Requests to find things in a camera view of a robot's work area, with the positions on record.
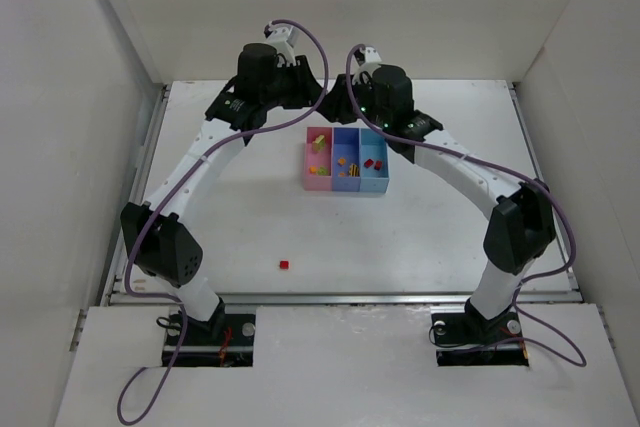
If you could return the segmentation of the yellow black striped lego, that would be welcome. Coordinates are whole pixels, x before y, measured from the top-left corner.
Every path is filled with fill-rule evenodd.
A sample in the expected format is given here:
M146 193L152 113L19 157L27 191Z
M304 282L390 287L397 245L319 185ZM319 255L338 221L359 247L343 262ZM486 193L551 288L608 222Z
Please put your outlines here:
M356 164L351 164L348 170L348 174L350 177L358 177L360 175L359 166Z

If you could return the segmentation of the green yellow lego stack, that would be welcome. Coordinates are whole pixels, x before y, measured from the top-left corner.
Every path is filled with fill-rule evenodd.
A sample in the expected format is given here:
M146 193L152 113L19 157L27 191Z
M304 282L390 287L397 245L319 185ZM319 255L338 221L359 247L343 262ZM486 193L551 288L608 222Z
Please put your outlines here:
M312 142L312 150L315 153L321 152L326 146L326 137L324 135L317 136Z

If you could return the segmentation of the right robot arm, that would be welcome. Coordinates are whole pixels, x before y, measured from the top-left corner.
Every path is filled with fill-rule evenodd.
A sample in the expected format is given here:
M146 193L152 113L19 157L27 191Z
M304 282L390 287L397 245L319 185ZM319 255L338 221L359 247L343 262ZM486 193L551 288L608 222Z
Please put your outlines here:
M412 82L397 66L339 75L319 111L330 122L366 122L394 152L444 180L486 217L487 264L465 303L461 328L464 342L487 341L531 265L556 238L545 186L473 158L442 123L416 109Z

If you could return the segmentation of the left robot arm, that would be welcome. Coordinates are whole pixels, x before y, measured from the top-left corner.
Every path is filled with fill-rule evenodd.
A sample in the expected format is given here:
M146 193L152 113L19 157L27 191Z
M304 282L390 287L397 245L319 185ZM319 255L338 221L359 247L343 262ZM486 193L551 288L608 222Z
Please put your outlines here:
M206 277L203 249L189 230L204 199L230 161L265 128L275 107L306 108L323 98L307 59L290 40L243 47L236 75L205 112L204 121L177 166L143 203L129 202L120 216L128 255L165 288L164 298L184 307L187 319L209 336L224 323L224 303Z

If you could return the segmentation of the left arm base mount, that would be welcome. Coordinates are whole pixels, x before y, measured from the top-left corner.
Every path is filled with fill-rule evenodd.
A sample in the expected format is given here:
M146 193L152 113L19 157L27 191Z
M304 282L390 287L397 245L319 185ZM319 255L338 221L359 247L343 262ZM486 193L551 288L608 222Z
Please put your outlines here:
M160 316L156 325L165 331L161 361L164 367L177 350L181 315ZM244 368L253 366L256 315L227 313L222 327L211 333L189 321L185 339L177 350L175 367Z

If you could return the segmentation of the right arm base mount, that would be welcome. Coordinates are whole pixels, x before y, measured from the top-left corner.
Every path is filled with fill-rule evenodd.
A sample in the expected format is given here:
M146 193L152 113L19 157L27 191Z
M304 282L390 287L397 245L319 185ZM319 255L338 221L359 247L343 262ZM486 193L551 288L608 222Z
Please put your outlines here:
M431 322L429 340L439 367L529 366L515 312L484 326L463 312L435 312Z

